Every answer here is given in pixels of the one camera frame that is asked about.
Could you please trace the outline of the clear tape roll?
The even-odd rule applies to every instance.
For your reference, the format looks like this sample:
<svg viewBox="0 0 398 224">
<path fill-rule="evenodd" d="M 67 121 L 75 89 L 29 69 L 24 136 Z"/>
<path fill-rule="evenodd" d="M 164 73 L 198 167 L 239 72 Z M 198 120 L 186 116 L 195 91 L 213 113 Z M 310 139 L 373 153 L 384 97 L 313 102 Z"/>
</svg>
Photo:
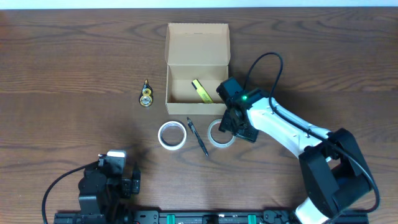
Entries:
<svg viewBox="0 0 398 224">
<path fill-rule="evenodd" d="M 215 147 L 218 147 L 218 148 L 227 148 L 227 147 L 230 147 L 230 146 L 235 142 L 235 140 L 236 140 L 236 137 L 235 137 L 235 136 L 232 136 L 231 140 L 228 141 L 228 142 L 226 142 L 226 143 L 220 143 L 220 142 L 216 141 L 216 140 L 213 138 L 212 134 L 211 134 L 211 130 L 212 130 L 213 126 L 215 126 L 216 124 L 220 124 L 221 121 L 222 121 L 222 119 L 216 119 L 216 120 L 212 121 L 212 122 L 210 123 L 209 127 L 208 127 L 207 135 L 208 135 L 209 141 L 210 141 L 210 142 L 212 143 L 212 145 L 214 145 Z"/>
</svg>

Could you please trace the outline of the yellow highlighter with dark cap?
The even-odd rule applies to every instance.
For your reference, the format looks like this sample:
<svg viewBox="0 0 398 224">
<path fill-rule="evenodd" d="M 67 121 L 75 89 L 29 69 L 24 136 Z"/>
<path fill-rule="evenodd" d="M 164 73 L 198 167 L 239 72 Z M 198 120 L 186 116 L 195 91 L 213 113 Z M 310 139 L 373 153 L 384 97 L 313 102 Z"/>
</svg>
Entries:
<svg viewBox="0 0 398 224">
<path fill-rule="evenodd" d="M 211 96 L 207 93 L 207 91 L 205 90 L 205 88 L 203 87 L 203 85 L 200 83 L 199 80 L 194 79 L 192 81 L 192 85 L 204 103 L 206 104 L 214 103 Z"/>
</svg>

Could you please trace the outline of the black gel pen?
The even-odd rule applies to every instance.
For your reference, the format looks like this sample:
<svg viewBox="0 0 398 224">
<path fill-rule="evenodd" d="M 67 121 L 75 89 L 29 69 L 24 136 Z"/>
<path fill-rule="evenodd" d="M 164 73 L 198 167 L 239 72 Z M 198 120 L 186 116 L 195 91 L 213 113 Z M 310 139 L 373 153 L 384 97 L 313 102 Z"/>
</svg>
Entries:
<svg viewBox="0 0 398 224">
<path fill-rule="evenodd" d="M 189 117 L 187 117 L 187 124 L 188 124 L 188 127 L 190 128 L 191 132 L 195 135 L 195 137 L 198 141 L 198 144 L 201 147 L 202 151 L 204 152 L 205 156 L 208 156 L 207 148 L 206 148 L 203 140 L 201 139 L 196 127 L 194 126 L 193 121 Z"/>
</svg>

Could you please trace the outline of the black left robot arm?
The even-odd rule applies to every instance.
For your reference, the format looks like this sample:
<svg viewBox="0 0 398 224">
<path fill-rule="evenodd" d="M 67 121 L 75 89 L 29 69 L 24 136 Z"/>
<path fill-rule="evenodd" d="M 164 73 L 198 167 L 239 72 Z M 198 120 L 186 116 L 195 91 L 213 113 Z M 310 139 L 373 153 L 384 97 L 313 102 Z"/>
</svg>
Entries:
<svg viewBox="0 0 398 224">
<path fill-rule="evenodd" d="M 85 169 L 84 177 L 78 184 L 81 211 L 75 223 L 134 223 L 134 215 L 121 200 L 139 193 L 141 171 L 137 164 L 130 178 L 123 177 L 123 171 L 122 164 L 106 161 L 92 169 Z"/>
</svg>

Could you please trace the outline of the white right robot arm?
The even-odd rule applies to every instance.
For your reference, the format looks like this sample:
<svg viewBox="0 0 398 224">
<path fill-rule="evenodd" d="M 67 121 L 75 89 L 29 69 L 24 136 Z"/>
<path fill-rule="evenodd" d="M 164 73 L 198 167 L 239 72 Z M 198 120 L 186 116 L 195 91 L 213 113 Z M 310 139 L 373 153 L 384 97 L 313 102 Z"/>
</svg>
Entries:
<svg viewBox="0 0 398 224">
<path fill-rule="evenodd" d="M 346 129 L 331 132 L 281 107 L 261 90 L 218 87 L 227 109 L 220 131 L 256 142 L 268 134 L 300 163 L 307 198 L 291 213 L 276 215 L 280 223 L 367 223 L 368 210 L 348 208 L 376 184 L 354 136 Z"/>
</svg>

